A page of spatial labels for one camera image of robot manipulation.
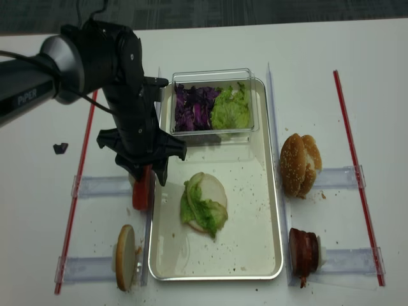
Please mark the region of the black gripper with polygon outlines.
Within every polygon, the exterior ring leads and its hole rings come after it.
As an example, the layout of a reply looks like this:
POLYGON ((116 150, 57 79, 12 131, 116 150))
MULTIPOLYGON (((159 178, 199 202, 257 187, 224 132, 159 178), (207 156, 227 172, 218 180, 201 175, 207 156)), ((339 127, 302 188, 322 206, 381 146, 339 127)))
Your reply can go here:
POLYGON ((101 130, 97 143, 113 150, 117 154, 116 165, 136 181, 143 177, 143 167, 151 164, 160 185, 165 186, 168 158, 177 156, 184 160, 187 146, 159 127, 155 102, 143 97, 142 83, 136 89, 119 82, 102 88, 116 128, 101 130))

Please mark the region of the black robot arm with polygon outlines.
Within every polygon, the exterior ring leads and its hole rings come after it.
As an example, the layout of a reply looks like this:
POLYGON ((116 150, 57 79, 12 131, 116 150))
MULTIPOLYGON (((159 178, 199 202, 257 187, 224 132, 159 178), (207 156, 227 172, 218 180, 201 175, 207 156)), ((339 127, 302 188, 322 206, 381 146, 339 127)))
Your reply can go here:
POLYGON ((115 127, 100 131, 97 143, 115 152, 117 165, 136 180, 151 166, 165 185, 169 157, 185 158, 185 142, 160 128, 154 107, 168 81, 145 76, 142 43, 129 27, 95 20, 64 25, 35 56, 1 56, 2 125, 50 99, 69 105, 102 90, 115 127))

